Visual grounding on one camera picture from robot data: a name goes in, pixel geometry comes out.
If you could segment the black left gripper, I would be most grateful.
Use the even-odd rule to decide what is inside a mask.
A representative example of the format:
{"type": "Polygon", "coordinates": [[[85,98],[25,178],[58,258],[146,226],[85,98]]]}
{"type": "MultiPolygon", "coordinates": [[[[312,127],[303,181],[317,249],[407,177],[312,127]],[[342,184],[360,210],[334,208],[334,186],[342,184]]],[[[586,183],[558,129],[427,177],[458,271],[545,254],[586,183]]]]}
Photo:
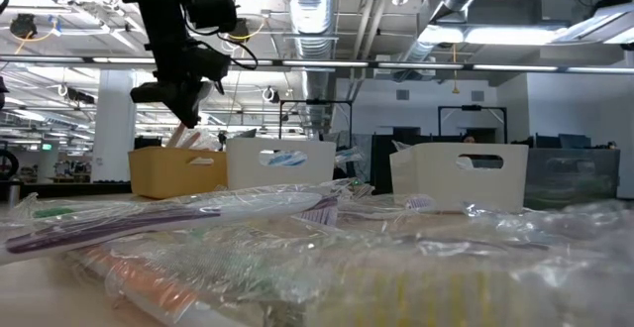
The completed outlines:
{"type": "Polygon", "coordinates": [[[135,103],[162,102],[186,128],[198,124],[200,102],[207,98],[212,81],[227,75],[231,58],[213,48],[197,45],[155,56],[155,81],[145,82],[131,90],[135,103]]]}

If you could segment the toothbrush with purple bristles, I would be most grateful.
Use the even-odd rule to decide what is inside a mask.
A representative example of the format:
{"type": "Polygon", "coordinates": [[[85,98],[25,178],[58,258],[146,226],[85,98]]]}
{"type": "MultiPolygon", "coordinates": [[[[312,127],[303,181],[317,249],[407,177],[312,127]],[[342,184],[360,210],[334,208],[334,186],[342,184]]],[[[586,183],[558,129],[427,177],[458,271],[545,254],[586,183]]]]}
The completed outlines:
{"type": "Polygon", "coordinates": [[[419,213],[434,212],[436,201],[426,194],[412,195],[406,199],[405,207],[419,213]]]}
{"type": "Polygon", "coordinates": [[[338,220],[338,213],[337,206],[328,206],[301,212],[296,214],[296,217],[321,225],[335,226],[338,220]]]}

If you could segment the yellow plastic bin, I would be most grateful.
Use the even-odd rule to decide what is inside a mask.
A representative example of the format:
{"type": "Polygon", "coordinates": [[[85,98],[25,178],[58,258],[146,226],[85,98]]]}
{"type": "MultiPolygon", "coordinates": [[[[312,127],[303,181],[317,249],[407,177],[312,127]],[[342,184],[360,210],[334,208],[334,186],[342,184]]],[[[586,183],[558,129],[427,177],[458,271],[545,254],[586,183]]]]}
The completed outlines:
{"type": "Polygon", "coordinates": [[[157,189],[206,190],[228,186],[227,156],[224,152],[182,148],[146,147],[128,153],[133,193],[157,189]],[[212,165],[191,165],[195,158],[212,158],[212,165]]]}

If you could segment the white pillar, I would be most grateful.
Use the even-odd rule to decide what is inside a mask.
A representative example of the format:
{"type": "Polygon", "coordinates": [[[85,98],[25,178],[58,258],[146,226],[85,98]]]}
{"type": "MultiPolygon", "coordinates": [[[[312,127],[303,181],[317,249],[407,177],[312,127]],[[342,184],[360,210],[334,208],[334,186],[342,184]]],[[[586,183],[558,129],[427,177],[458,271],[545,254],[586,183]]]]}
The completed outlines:
{"type": "Polygon", "coordinates": [[[91,180],[129,181],[128,152],[134,148],[136,105],[132,70],[102,69],[98,86],[91,180]]]}

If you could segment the black ceiling device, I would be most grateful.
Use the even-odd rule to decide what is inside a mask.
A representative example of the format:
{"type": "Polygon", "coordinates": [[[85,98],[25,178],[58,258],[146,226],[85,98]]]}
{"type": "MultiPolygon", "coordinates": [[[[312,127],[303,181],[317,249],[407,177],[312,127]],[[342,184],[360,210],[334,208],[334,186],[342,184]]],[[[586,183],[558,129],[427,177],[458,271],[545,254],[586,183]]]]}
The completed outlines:
{"type": "Polygon", "coordinates": [[[247,41],[250,35],[248,21],[245,18],[238,18],[235,28],[228,33],[229,39],[237,42],[247,41]]]}
{"type": "Polygon", "coordinates": [[[32,39],[38,33],[38,29],[35,24],[35,15],[26,13],[18,14],[11,22],[9,31],[13,36],[19,39],[32,39]]]}

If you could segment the white plastic bin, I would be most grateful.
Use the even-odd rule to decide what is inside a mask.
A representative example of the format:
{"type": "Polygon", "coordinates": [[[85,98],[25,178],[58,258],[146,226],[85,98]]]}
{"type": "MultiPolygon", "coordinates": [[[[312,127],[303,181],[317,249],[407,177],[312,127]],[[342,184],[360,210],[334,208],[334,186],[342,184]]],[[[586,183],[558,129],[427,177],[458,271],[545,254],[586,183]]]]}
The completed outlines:
{"type": "Polygon", "coordinates": [[[336,144],[319,141],[286,141],[263,138],[232,138],[227,141],[227,171],[230,189],[276,184],[322,183],[333,177],[336,144]],[[307,155],[295,166],[261,163],[262,151],[298,151],[307,155]]]}
{"type": "Polygon", "coordinates": [[[441,212],[467,204],[503,212],[523,207],[529,148],[523,145],[424,143],[389,156],[392,191],[426,194],[441,212]],[[466,168],[471,156],[501,158],[500,168],[466,168]]]}

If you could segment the long overhead beam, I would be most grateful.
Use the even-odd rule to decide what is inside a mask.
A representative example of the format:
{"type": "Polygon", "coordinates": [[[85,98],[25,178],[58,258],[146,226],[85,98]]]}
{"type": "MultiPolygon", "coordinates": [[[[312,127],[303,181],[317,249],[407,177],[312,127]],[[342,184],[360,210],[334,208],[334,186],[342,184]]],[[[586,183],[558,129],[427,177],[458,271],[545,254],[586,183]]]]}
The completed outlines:
{"type": "MultiPolygon", "coordinates": [[[[39,64],[78,64],[79,66],[128,65],[130,67],[150,67],[155,65],[151,57],[120,56],[69,56],[69,55],[19,55],[0,54],[0,61],[14,63],[39,64]]],[[[260,59],[259,68],[298,67],[298,68],[361,68],[361,69],[414,69],[448,71],[488,71],[488,72],[537,72],[562,74],[606,74],[634,75],[634,67],[616,66],[553,66],[520,64],[482,64],[482,63],[438,63],[438,62],[393,62],[362,60],[311,60],[311,59],[260,59]]]]}

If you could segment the black round hoop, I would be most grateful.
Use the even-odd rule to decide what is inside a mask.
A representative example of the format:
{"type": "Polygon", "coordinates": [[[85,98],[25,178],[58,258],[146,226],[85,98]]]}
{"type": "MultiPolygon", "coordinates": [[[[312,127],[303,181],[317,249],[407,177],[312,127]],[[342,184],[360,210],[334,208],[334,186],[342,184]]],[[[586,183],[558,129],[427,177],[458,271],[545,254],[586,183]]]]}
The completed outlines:
{"type": "Polygon", "coordinates": [[[12,178],[19,170],[20,164],[15,155],[7,150],[0,150],[0,180],[12,178]]]}

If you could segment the silver metal tumbler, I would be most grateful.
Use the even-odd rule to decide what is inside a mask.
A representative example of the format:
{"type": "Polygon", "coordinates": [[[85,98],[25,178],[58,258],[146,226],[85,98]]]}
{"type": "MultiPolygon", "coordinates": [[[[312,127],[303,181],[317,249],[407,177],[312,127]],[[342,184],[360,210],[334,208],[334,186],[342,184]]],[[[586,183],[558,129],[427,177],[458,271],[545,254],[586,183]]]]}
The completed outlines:
{"type": "Polygon", "coordinates": [[[22,187],[22,181],[13,177],[8,182],[8,195],[7,201],[10,209],[13,209],[20,201],[20,191],[22,187]]]}

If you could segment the yellow toothbrush in wrapper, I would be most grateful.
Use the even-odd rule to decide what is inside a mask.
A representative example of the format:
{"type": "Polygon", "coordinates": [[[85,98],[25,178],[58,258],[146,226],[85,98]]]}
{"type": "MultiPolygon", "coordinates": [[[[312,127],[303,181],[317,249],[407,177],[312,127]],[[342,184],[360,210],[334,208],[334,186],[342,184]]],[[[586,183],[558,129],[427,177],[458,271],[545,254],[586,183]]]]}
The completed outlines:
{"type": "Polygon", "coordinates": [[[440,265],[350,268],[305,305],[302,327],[546,327],[548,316],[505,271],[440,265]]]}

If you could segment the rectangular ceiling light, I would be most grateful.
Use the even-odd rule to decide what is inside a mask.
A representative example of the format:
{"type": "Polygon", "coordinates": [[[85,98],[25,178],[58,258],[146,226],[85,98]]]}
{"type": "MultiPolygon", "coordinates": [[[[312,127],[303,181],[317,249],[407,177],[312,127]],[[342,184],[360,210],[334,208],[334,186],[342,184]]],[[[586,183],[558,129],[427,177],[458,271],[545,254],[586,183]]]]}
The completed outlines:
{"type": "Polygon", "coordinates": [[[418,36],[418,42],[426,44],[543,46],[553,41],[563,30],[564,28],[429,25],[418,36]]]}

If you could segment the grey translucent plastic bin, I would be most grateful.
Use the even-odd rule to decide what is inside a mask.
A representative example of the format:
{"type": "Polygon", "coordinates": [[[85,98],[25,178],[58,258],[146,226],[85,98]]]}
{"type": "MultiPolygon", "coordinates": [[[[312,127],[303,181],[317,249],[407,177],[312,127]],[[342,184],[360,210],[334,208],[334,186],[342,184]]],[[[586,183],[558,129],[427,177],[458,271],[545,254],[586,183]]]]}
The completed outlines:
{"type": "Polygon", "coordinates": [[[619,150],[530,149],[524,206],[551,210],[615,199],[619,166],[619,150]]]}

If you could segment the black aluminium table frame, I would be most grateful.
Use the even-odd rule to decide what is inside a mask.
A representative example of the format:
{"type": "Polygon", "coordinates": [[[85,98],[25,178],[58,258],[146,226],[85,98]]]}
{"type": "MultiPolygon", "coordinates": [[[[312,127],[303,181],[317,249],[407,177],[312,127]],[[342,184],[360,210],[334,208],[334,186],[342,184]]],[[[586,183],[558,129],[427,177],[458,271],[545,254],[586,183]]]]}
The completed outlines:
{"type": "MultiPolygon", "coordinates": [[[[206,193],[264,193],[264,192],[300,192],[311,191],[322,194],[327,193],[351,193],[353,197],[364,197],[370,194],[378,194],[374,186],[368,183],[362,183],[356,178],[344,178],[333,181],[327,181],[317,184],[276,184],[269,186],[259,186],[252,188],[229,189],[224,185],[217,185],[215,188],[206,190],[206,193]]],[[[60,198],[60,197],[79,197],[92,195],[111,195],[111,194],[127,194],[132,193],[132,184],[130,182],[106,182],[106,183],[21,183],[19,185],[19,196],[26,198],[29,194],[36,193],[39,198],[60,198]]],[[[181,190],[177,192],[174,189],[157,189],[155,192],[139,193],[136,195],[149,199],[168,199],[180,196],[189,196],[203,193],[203,190],[192,190],[186,192],[181,190]]]]}

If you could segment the black workstation frame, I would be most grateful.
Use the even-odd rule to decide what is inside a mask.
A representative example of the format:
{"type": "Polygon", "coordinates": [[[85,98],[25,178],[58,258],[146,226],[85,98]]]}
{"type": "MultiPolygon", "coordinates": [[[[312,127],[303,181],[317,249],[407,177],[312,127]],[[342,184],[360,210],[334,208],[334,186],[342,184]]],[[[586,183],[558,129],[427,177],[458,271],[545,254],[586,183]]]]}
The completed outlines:
{"type": "Polygon", "coordinates": [[[439,136],[442,136],[443,124],[449,119],[452,114],[448,114],[446,116],[443,115],[444,110],[454,111],[463,111],[463,112],[479,112],[479,111],[487,111],[494,118],[496,118],[502,124],[502,132],[503,132],[503,143],[508,144],[508,110],[506,107],[501,106],[481,106],[478,104],[467,104],[460,106],[438,106],[437,107],[437,132],[439,136]]]}

